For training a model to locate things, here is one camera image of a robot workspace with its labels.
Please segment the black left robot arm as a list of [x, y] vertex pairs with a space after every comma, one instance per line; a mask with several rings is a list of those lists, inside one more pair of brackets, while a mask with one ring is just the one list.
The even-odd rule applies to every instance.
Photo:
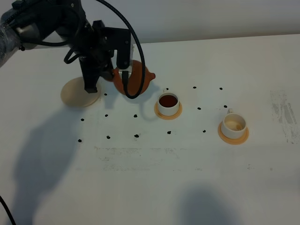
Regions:
[[101, 20], [88, 22], [79, 0], [16, 0], [0, 19], [0, 64], [18, 50], [67, 45], [64, 62], [79, 60], [85, 91], [96, 93], [100, 77], [113, 80], [104, 26]]

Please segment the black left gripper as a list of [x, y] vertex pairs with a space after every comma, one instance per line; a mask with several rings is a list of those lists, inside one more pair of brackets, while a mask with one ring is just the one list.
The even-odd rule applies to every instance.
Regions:
[[84, 89], [87, 93], [97, 93], [96, 84], [100, 77], [113, 80], [113, 53], [108, 49], [101, 20], [92, 25], [86, 23], [75, 37], [75, 52], [80, 54], [79, 62], [82, 70]]

